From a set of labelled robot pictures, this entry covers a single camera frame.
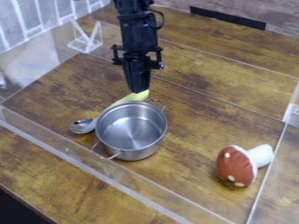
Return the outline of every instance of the mushroom cap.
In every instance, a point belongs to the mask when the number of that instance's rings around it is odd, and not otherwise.
[[[218,170],[220,177],[236,186],[249,186],[258,175],[256,163],[252,162],[248,152],[237,145],[226,147],[220,152]]]

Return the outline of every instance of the metal spoon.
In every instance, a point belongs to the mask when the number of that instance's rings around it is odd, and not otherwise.
[[[145,101],[150,95],[150,90],[147,89],[145,92],[139,94],[130,94],[125,98],[122,98],[119,101],[117,101],[113,105],[121,103],[121,102],[129,102],[129,101]],[[99,116],[90,118],[90,119],[82,119],[74,122],[70,125],[70,131],[77,133],[77,134],[87,134],[93,132],[97,128],[97,123],[98,123]]]

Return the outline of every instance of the metal pot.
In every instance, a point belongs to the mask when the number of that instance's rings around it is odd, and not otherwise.
[[[126,161],[149,158],[160,149],[168,131],[165,105],[150,101],[127,101],[110,107],[98,119],[98,139],[111,157]]]

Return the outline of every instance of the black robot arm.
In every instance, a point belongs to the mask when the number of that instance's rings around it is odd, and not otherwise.
[[[158,30],[165,26],[165,14],[151,9],[153,0],[115,0],[123,45],[114,45],[114,64],[123,66],[126,82],[134,93],[150,88],[151,70],[164,69],[164,48],[158,43]],[[164,17],[157,24],[155,13]],[[155,60],[147,55],[155,53]]]

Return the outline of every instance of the white mushroom stem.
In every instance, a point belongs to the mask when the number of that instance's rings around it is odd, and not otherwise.
[[[257,168],[269,165],[274,159],[274,150],[269,144],[262,144],[246,153],[250,160],[257,164]]]

